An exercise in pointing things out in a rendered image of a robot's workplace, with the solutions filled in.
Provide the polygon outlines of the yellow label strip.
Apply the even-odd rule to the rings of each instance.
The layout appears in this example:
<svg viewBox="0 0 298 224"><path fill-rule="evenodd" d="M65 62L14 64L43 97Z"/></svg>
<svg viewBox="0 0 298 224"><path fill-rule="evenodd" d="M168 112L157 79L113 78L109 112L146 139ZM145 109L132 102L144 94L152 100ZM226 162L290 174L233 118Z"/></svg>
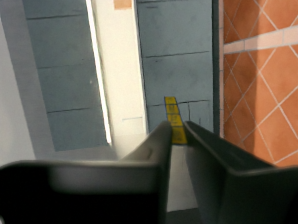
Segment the yellow label strip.
<svg viewBox="0 0 298 224"><path fill-rule="evenodd" d="M164 97L166 118L172 125L172 145L187 146L183 121L175 97Z"/></svg>

